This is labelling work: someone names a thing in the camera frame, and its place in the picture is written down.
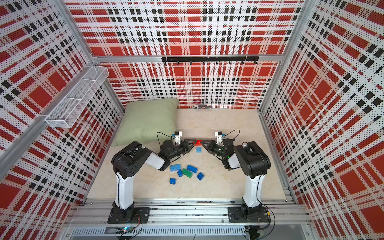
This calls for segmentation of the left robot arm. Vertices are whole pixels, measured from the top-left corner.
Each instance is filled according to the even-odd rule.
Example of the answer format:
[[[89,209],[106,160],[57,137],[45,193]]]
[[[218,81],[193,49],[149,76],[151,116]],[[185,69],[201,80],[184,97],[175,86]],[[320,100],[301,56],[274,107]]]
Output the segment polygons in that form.
[[[125,211],[134,204],[134,179],[144,164],[164,171],[173,159],[188,154],[196,145],[197,140],[181,140],[178,144],[166,140],[160,146],[160,152],[155,153],[137,141],[133,141],[112,158],[114,173],[117,177],[117,197],[115,205]]]

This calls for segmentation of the blue long lego brick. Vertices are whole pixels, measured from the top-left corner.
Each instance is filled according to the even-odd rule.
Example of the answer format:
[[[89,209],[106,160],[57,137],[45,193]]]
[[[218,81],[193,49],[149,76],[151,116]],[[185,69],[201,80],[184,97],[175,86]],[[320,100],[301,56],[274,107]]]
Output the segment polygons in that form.
[[[191,173],[196,174],[197,171],[198,171],[198,168],[196,168],[196,167],[194,167],[194,166],[191,166],[191,165],[188,165],[188,166],[187,166],[187,170],[188,170],[189,172],[191,172]]]

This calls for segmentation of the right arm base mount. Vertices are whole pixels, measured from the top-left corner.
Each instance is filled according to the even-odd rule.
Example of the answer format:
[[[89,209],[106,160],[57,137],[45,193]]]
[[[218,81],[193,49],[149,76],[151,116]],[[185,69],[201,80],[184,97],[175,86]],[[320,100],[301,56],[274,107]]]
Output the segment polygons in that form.
[[[230,223],[269,223],[270,216],[267,208],[263,206],[249,208],[246,205],[240,207],[228,207]]]

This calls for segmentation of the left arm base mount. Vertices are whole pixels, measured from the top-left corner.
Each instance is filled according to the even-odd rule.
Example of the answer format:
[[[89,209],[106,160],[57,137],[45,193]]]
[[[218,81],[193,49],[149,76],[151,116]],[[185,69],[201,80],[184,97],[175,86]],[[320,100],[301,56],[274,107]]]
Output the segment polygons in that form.
[[[136,208],[135,203],[129,206],[126,210],[120,209],[120,207],[113,202],[113,208],[111,209],[108,224],[146,224],[150,215],[150,208]]]

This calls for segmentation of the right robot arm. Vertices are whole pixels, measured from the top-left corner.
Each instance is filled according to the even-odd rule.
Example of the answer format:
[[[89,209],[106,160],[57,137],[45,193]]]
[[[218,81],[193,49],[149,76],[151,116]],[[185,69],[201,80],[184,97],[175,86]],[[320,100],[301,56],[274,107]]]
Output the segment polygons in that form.
[[[242,198],[244,214],[254,214],[265,206],[261,203],[263,180],[271,168],[271,161],[260,146],[252,142],[235,145],[235,139],[224,139],[219,145],[215,140],[204,140],[202,146],[216,156],[228,171],[241,169],[246,176],[245,194]]]

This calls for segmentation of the red lego brick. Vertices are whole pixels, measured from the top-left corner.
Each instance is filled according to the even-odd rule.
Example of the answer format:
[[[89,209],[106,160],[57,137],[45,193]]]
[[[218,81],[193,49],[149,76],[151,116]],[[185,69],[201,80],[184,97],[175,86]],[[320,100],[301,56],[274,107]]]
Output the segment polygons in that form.
[[[202,140],[197,140],[195,143],[195,146],[201,147],[202,146]]]

